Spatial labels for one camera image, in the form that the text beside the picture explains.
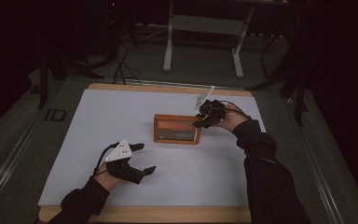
white desk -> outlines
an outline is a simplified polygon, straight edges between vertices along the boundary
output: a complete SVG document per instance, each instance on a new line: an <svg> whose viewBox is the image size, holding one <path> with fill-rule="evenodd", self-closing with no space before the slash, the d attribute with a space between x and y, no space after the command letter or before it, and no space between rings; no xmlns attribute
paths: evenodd
<svg viewBox="0 0 358 224"><path fill-rule="evenodd" d="M106 84L89 88L42 193L42 221L60 212L65 194L86 183L102 150L124 137L133 144L145 143L144 150L133 153L130 164L138 169L156 165L156 172L146 176L140 185L117 186L102 214L90 221L250 221L242 165L245 156L231 133L214 128L203 130L196 146L153 142L153 115L196 115L193 99L195 104L197 94L204 90ZM261 120L249 92L214 91L212 98L233 101Z"/></svg>

sleeve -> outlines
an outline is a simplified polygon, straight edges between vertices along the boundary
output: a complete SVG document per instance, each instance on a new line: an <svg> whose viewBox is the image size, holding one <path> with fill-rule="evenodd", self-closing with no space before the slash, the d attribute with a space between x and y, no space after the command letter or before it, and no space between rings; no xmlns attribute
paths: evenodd
<svg viewBox="0 0 358 224"><path fill-rule="evenodd" d="M61 202L61 212L49 224L83 224L91 215L100 215L109 191L93 177L83 189L74 189Z"/></svg>
<svg viewBox="0 0 358 224"><path fill-rule="evenodd" d="M233 133L237 146L246 154L244 167L252 223L310 223L296 195L292 175L275 158L272 136L261 133L255 119L241 123Z"/></svg>

white table leg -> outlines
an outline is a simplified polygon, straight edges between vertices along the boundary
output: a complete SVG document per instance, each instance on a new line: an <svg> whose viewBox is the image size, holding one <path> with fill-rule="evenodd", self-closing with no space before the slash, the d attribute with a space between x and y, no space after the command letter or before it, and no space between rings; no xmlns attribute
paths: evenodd
<svg viewBox="0 0 358 224"><path fill-rule="evenodd" d="M172 20L173 20L173 0L170 1L170 17L168 18L168 43L167 43L167 49L165 50L165 59L164 59L164 72L171 71L171 61L172 61Z"/></svg>
<svg viewBox="0 0 358 224"><path fill-rule="evenodd" d="M249 22L251 21L251 18L252 18L253 11L254 11L254 9L251 7L248 11L246 21L243 23L243 28L242 28L242 31L240 34L240 41L238 42L237 47L232 49L232 51L231 51L232 59L234 62L234 67L235 67L235 74L237 75L238 78L243 78L241 59L240 59L240 51L242 48L243 40L245 39L245 36L246 36L246 31L248 30L248 27L249 27Z"/></svg>

white paper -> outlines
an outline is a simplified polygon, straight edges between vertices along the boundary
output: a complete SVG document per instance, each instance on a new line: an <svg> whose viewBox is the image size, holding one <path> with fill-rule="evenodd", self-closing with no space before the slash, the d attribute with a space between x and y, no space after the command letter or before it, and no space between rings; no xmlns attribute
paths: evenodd
<svg viewBox="0 0 358 224"><path fill-rule="evenodd" d="M197 94L85 90L61 151L51 169L39 205L59 205L92 175L103 150L124 138L144 143L132 153L130 165L143 170L157 166L140 185L125 182L111 193L106 205L247 205L245 155L236 137L221 128L202 129L198 145L153 141L155 114L195 116ZM265 131L255 98L211 95L230 101Z"/></svg>

cable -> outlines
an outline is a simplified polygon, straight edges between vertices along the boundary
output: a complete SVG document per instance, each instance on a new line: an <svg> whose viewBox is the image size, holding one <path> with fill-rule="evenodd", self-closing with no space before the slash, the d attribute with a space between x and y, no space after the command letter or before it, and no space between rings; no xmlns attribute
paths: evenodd
<svg viewBox="0 0 358 224"><path fill-rule="evenodd" d="M124 66L126 66L127 67L127 69L129 70L129 72L130 72L130 74L131 74L131 76L133 77L133 78L135 78L136 79L136 81L138 81L138 83L139 83L139 85L141 85L142 86L142 83L141 83L141 81L139 80L139 78L138 78L138 76L139 76L139 71L138 70L136 70L136 69L134 69L134 68L130 68L126 63L124 63Z"/></svg>
<svg viewBox="0 0 358 224"><path fill-rule="evenodd" d="M103 160L103 155L107 152L107 150L109 150L109 149L112 148L112 147L118 146L118 144L119 144L119 142L114 143L113 145L110 145L109 147L107 147L106 149L103 150L103 153L101 154L100 159L98 159L97 166L94 168L94 172L92 173L92 175L98 175L97 172L98 172L98 169L99 169L99 167L100 167L100 163L101 163L101 161Z"/></svg>
<svg viewBox="0 0 358 224"><path fill-rule="evenodd" d="M222 108L222 107L211 107L211 108L208 108L208 110L210 110L210 111L211 110L214 110L214 111L218 111L218 110L220 110L220 111L231 111L231 112L235 112L237 114L240 114L240 115L246 117L248 120L252 119L252 117L250 117L249 115L243 113L243 111L239 111L239 110L236 110L236 109Z"/></svg>
<svg viewBox="0 0 358 224"><path fill-rule="evenodd" d="M127 46L125 46L125 45L124 45L123 43L121 43L121 42L120 42L119 44L124 47L125 54L124 54L124 57L123 57L122 59L119 57L119 55L117 56L118 68L117 68L117 70L116 70L116 72L115 72L115 75L113 76L113 84L116 84L117 73L118 73L118 71L120 71L121 78L123 79L123 83L124 83L124 85L126 85L126 80L125 80L124 75L123 75L122 64L124 63L124 61L125 61L126 58L127 58L128 48L127 48Z"/></svg>
<svg viewBox="0 0 358 224"><path fill-rule="evenodd" d="M137 32L136 34L138 35L138 34L148 34L148 33L151 33L151 35L147 35L147 36L145 36L144 38L142 38L142 39L139 39L138 40L138 42L141 42L141 41L143 41L143 40L146 40L147 38L150 38L150 37L152 37L152 36L154 36L154 35L159 35L159 34L161 34L161 33L163 33L163 32L165 32L165 31L167 31L168 30L168 28L164 28L164 29L162 29L162 30L160 30L160 31L156 31L156 32L142 32L142 33L140 33L140 32ZM130 36L130 35L123 35L121 38L126 38L127 40L128 40L128 36Z"/></svg>
<svg viewBox="0 0 358 224"><path fill-rule="evenodd" d="M234 105L235 107L237 107L237 109L240 110L240 111L238 111L238 110L226 108L227 111L234 111L234 112L240 113L241 115L244 115L247 119L252 119L251 116L245 114L245 112L243 112L243 110L241 110L241 109L240 109L237 105L235 105L234 103L232 103L232 102L230 102L230 101L219 101L219 102L224 102L224 103L232 104L232 105Z"/></svg>
<svg viewBox="0 0 358 224"><path fill-rule="evenodd" d="M97 174L95 174L94 176L96 176L96 175L100 175L100 174L103 174L103 173L105 173L106 171L109 171L109 170L104 170L104 171L101 171L100 173L97 173Z"/></svg>

